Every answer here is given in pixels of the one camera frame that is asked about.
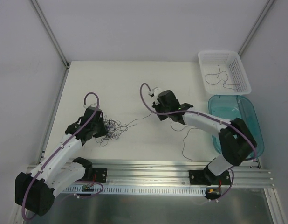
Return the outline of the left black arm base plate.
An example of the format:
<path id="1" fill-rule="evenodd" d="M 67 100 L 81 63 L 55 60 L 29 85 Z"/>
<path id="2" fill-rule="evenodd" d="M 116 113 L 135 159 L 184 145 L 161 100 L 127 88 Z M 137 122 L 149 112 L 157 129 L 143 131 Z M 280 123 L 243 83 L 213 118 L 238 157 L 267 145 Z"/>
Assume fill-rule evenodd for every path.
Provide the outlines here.
<path id="1" fill-rule="evenodd" d="M 99 183 L 106 183 L 107 181 L 107 169 L 106 168 L 87 168 L 85 170 L 83 181 L 93 181 Z"/>

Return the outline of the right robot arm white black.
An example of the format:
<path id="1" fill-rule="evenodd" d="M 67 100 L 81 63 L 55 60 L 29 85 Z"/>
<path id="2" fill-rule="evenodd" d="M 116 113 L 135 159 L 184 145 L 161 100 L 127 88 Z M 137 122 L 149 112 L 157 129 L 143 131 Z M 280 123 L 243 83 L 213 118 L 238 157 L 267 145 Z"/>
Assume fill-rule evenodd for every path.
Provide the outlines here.
<path id="1" fill-rule="evenodd" d="M 213 185 L 220 180 L 222 173 L 257 155 L 256 140 L 242 119 L 222 119 L 196 111 L 189 103 L 179 103 L 171 90 L 162 91 L 156 87 L 149 91 L 149 96 L 153 98 L 152 107 L 160 120 L 170 118 L 219 139 L 221 153 L 200 172 L 196 178 L 198 183 Z"/>

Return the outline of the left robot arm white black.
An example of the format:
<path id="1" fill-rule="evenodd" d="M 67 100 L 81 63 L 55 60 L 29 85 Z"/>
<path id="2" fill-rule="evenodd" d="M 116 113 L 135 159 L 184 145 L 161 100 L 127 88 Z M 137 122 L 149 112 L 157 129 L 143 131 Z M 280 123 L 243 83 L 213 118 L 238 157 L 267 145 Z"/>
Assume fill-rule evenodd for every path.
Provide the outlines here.
<path id="1" fill-rule="evenodd" d="M 21 172 L 15 179 L 15 203 L 23 210 L 38 216 L 45 215 L 57 196 L 75 181 L 92 181 L 92 162 L 75 158 L 62 170 L 65 163 L 92 138 L 103 137 L 107 130 L 101 109 L 89 106 L 77 122 L 68 126 L 58 146 L 28 173 Z"/>

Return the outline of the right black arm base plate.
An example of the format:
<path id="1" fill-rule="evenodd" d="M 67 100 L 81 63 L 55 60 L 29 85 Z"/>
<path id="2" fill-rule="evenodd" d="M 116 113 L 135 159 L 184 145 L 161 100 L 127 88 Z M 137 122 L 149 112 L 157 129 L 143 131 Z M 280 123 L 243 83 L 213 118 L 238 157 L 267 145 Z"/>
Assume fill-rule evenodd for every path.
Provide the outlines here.
<path id="1" fill-rule="evenodd" d="M 204 169 L 189 170 L 189 181 L 191 185 L 230 185 L 231 177 L 226 170 L 220 175 L 214 175 Z"/>

